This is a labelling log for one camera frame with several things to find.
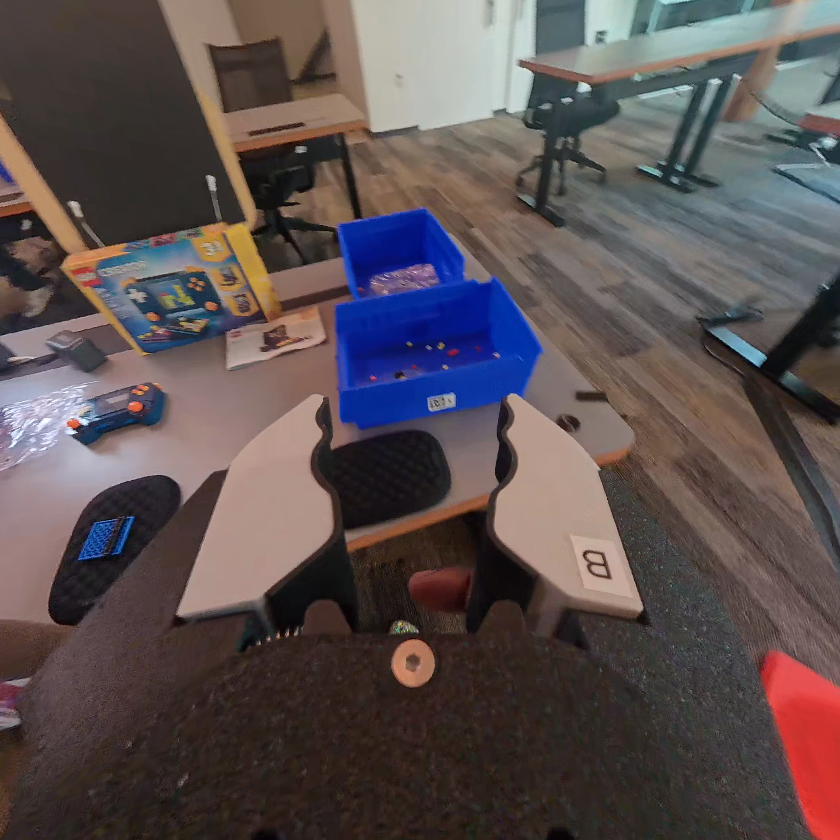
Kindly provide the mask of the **small grey desk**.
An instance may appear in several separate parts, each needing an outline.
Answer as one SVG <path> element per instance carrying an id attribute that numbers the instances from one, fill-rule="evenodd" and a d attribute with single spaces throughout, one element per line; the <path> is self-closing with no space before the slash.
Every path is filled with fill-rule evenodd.
<path id="1" fill-rule="evenodd" d="M 362 218 L 348 136 L 368 130 L 369 123 L 345 96 L 334 93 L 228 112 L 224 120 L 243 163 L 278 170 L 341 161 L 353 217 Z"/>

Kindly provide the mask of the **black desk leg frame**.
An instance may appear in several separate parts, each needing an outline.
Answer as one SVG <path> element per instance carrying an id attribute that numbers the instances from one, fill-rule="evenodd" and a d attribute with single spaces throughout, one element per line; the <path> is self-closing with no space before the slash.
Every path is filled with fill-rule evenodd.
<path id="1" fill-rule="evenodd" d="M 811 305 L 793 323 L 782 338 L 762 352 L 731 330 L 736 322 L 761 319 L 750 308 L 730 309 L 715 316 L 696 318 L 704 336 L 714 340 L 737 359 L 746 370 L 758 374 L 791 397 L 794 402 L 818 415 L 831 425 L 838 424 L 839 405 L 804 383 L 793 369 L 813 349 L 838 346 L 839 276 L 819 286 Z"/>

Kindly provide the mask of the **blue plastic bin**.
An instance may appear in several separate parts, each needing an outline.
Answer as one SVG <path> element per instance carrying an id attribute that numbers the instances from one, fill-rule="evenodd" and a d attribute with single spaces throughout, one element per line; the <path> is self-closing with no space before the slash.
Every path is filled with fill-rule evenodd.
<path id="1" fill-rule="evenodd" d="M 414 266 L 434 268 L 441 284 L 466 278 L 466 259 L 443 225 L 425 208 L 367 217 L 338 226 L 347 287 L 369 296 L 371 279 Z"/>
<path id="2" fill-rule="evenodd" d="M 360 429 L 478 408 L 512 393 L 524 396 L 543 353 L 497 278 L 340 303 L 334 330 L 340 419 Z M 476 333 L 490 337 L 500 360 L 382 384 L 364 385 L 354 374 L 357 351 Z"/>

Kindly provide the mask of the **black foam pad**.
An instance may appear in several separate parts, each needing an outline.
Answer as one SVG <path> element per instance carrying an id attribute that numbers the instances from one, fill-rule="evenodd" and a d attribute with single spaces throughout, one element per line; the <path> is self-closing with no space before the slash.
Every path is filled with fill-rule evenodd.
<path id="1" fill-rule="evenodd" d="M 432 508 L 446 498 L 451 480 L 442 445 L 422 430 L 370 437 L 332 451 L 332 485 L 346 531 Z"/>
<path id="2" fill-rule="evenodd" d="M 50 619 L 61 626 L 78 625 L 181 504 L 181 488 L 168 476 L 128 480 L 96 495 L 80 514 L 59 562 L 48 598 Z M 120 556 L 78 562 L 77 555 L 91 525 L 123 516 L 134 516 L 134 525 Z"/>

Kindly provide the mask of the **blue studded building plate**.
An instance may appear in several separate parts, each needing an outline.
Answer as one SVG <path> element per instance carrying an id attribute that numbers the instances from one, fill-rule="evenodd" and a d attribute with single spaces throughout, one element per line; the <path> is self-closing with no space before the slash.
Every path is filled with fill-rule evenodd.
<path id="1" fill-rule="evenodd" d="M 85 538 L 84 543 L 81 545 L 80 551 L 77 555 L 78 562 L 88 562 L 93 560 L 105 560 L 110 559 L 118 556 L 106 556 L 107 552 L 107 543 L 109 541 L 110 534 L 113 529 L 113 523 L 118 518 L 106 519 L 106 520 L 99 520 L 95 521 L 89 531 L 87 532 L 87 537 Z"/>

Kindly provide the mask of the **black wall panel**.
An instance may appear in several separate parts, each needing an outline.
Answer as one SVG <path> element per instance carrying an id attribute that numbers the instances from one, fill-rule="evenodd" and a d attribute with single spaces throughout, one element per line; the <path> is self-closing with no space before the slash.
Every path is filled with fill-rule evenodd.
<path id="1" fill-rule="evenodd" d="M 66 253 L 256 226 L 161 2 L 2 2 L 1 41 L 2 159 Z"/>

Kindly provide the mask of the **scattered small loose bricks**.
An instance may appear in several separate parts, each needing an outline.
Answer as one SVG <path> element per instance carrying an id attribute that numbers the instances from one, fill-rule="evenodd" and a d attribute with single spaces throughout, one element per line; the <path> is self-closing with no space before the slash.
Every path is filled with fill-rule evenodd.
<path id="1" fill-rule="evenodd" d="M 364 385 L 412 379 L 502 357 L 484 333 L 453 338 L 414 339 L 379 350 L 357 351 L 353 372 Z"/>

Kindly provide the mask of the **blue and yellow toy box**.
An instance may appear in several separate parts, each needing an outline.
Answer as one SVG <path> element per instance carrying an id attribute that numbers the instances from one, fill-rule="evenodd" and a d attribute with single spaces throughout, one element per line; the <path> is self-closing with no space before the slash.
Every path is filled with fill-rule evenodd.
<path id="1" fill-rule="evenodd" d="M 61 268 L 141 355 L 223 337 L 282 312 L 245 223 L 89 250 Z"/>

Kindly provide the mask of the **white instruction booklet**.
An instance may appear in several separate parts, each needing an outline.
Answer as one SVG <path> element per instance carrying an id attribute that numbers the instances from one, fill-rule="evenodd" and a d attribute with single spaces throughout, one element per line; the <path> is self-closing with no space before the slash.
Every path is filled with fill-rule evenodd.
<path id="1" fill-rule="evenodd" d="M 253 323 L 227 332 L 226 370 L 237 371 L 284 354 L 318 347 L 326 341 L 319 307 L 298 309 L 270 322 Z"/>

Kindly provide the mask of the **empty clear plastic bag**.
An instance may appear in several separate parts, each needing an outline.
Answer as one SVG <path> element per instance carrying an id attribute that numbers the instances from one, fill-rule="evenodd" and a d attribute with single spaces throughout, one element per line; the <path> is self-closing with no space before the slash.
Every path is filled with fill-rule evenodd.
<path id="1" fill-rule="evenodd" d="M 44 455 L 67 431 L 67 421 L 88 399 L 93 382 L 70 385 L 2 406 L 1 472 Z"/>

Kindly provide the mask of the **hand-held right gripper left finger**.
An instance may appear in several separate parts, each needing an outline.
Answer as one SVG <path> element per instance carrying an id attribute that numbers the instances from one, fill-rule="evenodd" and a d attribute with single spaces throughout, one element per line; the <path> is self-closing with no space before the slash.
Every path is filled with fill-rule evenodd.
<path id="1" fill-rule="evenodd" d="M 358 626 L 332 438 L 329 399 L 314 394 L 239 452 L 218 492 L 180 618 L 252 613 L 263 627 L 301 627 L 311 604 L 328 601 Z"/>

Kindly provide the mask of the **wooden office desk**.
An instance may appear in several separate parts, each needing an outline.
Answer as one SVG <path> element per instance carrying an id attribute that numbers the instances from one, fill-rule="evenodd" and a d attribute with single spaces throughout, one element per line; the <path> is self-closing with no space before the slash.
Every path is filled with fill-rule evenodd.
<path id="1" fill-rule="evenodd" d="M 839 30 L 838 2 L 792 2 L 758 12 L 639 35 L 605 45 L 578 46 L 518 60 L 535 77 L 590 88 L 592 102 L 621 101 L 692 86 L 692 95 L 666 158 L 637 171 L 679 193 L 719 182 L 698 174 L 735 75 L 760 52 Z"/>

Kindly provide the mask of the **red plastic object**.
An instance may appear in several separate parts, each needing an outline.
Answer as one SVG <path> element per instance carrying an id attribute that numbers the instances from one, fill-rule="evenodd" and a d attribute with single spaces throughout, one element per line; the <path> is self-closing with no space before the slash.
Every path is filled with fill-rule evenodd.
<path id="1" fill-rule="evenodd" d="M 792 657 L 769 651 L 760 669 L 805 823 L 839 838 L 839 688 Z"/>

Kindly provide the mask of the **black office chair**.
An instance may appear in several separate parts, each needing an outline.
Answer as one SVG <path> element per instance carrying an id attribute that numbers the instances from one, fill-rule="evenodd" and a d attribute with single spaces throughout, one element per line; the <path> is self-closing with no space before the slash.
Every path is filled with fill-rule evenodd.
<path id="1" fill-rule="evenodd" d="M 535 46 L 538 55 L 585 44 L 585 1 L 537 1 L 535 9 Z M 606 182 L 606 168 L 581 151 L 581 136 L 611 121 L 621 110 L 618 101 L 594 101 L 589 93 L 577 92 L 577 88 L 575 82 L 534 75 L 522 117 L 527 129 L 546 133 L 553 115 L 553 105 L 560 105 L 559 140 L 550 157 L 551 163 L 558 165 L 559 196 L 566 192 L 564 167 L 569 161 L 581 169 L 598 172 L 600 182 Z"/>

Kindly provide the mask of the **grey cube device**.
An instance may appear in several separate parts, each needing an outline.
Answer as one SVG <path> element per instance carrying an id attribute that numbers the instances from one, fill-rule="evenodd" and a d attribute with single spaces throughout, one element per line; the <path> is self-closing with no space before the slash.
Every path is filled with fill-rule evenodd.
<path id="1" fill-rule="evenodd" d="M 45 346 L 57 359 L 85 373 L 91 373 L 108 362 L 108 356 L 80 332 L 62 330 L 51 335 Z"/>

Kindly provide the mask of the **blue toy game console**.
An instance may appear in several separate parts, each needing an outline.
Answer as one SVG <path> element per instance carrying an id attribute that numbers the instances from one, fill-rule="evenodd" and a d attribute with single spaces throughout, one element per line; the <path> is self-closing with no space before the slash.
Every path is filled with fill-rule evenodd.
<path id="1" fill-rule="evenodd" d="M 90 446 L 126 427 L 153 427 L 163 418 L 167 394 L 152 382 L 128 385 L 86 400 L 66 421 L 65 434 Z"/>

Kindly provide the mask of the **black mesh chair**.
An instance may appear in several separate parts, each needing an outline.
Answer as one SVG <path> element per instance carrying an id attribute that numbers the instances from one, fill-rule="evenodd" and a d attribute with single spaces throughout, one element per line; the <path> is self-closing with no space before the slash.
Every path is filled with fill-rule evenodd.
<path id="1" fill-rule="evenodd" d="M 293 101 L 287 63 L 278 38 L 250 45 L 208 45 L 207 49 L 226 113 Z M 301 263 L 307 265 L 309 260 L 292 232 L 335 235 L 335 230 L 285 216 L 281 209 L 294 205 L 291 201 L 294 195 L 308 192 L 315 186 L 317 164 L 338 160 L 340 156 L 340 144 L 333 136 L 242 153 L 239 163 L 248 189 L 265 219 L 255 236 L 282 237 L 295 250 Z"/>

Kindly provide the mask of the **person's right hand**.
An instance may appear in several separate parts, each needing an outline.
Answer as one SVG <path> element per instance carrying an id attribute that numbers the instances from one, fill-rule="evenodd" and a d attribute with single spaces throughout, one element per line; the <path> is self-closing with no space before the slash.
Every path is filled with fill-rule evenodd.
<path id="1" fill-rule="evenodd" d="M 473 570 L 449 567 L 414 573 L 407 583 L 412 601 L 429 612 L 466 613 L 474 581 Z"/>

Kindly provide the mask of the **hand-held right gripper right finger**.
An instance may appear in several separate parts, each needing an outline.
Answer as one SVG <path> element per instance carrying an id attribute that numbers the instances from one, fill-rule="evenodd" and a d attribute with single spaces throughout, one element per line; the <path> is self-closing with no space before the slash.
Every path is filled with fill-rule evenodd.
<path id="1" fill-rule="evenodd" d="M 636 621 L 645 607 L 600 476 L 583 447 L 519 395 L 502 399 L 497 487 L 466 609 L 514 602 L 527 624 L 573 613 Z"/>

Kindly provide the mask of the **clear bag of purple bricks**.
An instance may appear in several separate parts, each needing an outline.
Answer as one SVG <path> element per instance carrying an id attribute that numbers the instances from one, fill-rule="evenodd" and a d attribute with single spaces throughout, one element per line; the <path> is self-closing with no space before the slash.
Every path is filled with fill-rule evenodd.
<path id="1" fill-rule="evenodd" d="M 364 289 L 368 297 L 388 297 L 408 291 L 420 291 L 440 285 L 435 267 L 429 263 L 374 273 Z"/>

